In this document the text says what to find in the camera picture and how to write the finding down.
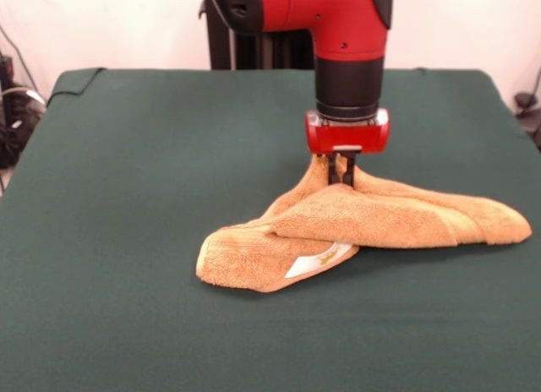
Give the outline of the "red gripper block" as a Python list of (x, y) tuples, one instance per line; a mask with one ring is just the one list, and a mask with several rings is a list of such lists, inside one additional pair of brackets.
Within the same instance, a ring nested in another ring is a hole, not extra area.
[[(336, 170), (337, 153), (379, 153), (386, 147), (390, 132), (390, 116), (380, 108), (373, 117), (365, 120), (344, 122), (322, 117), (317, 111), (308, 111), (304, 120), (307, 144), (311, 154), (328, 155), (328, 183), (340, 183)], [(355, 154), (343, 154), (346, 169), (342, 176), (344, 184), (354, 187)]]

